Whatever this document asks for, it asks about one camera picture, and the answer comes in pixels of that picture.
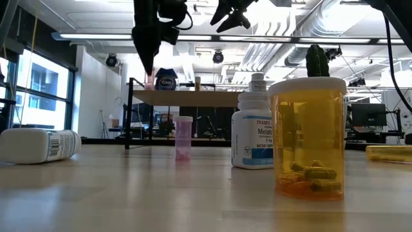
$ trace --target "table surface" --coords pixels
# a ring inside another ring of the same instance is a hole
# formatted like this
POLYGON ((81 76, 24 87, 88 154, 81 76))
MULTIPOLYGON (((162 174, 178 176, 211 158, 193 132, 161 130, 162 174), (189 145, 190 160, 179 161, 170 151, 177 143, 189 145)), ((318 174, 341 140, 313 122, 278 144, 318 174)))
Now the table surface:
POLYGON ((134 90, 133 96, 151 106, 238 107, 241 92, 134 90))
POLYGON ((0 231, 411 231, 412 165, 347 151, 345 199, 274 192, 272 169, 230 165, 230 148, 83 145, 70 160, 0 164, 0 231))

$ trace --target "shelf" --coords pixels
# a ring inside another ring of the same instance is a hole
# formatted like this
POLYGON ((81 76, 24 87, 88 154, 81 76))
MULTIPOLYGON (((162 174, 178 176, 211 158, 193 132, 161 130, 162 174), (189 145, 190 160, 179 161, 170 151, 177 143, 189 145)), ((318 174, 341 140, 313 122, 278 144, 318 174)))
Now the shelf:
POLYGON ((240 93, 134 90, 133 96, 151 106, 238 107, 240 93))

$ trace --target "small pink container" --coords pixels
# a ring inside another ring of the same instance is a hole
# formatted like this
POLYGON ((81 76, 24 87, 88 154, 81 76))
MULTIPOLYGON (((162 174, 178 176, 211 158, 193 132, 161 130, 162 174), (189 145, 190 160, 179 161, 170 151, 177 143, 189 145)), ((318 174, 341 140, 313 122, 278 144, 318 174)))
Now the small pink container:
POLYGON ((190 160, 192 147, 192 117, 177 116, 176 122, 176 160, 190 160))

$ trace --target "cactus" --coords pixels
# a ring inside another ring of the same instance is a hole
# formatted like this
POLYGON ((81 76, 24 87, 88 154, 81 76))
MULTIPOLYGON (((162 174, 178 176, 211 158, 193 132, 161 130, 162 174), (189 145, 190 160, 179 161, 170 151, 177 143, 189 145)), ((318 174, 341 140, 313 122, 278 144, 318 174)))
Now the cactus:
POLYGON ((317 44, 311 45, 306 55, 308 77, 330 77, 328 58, 324 50, 317 44))

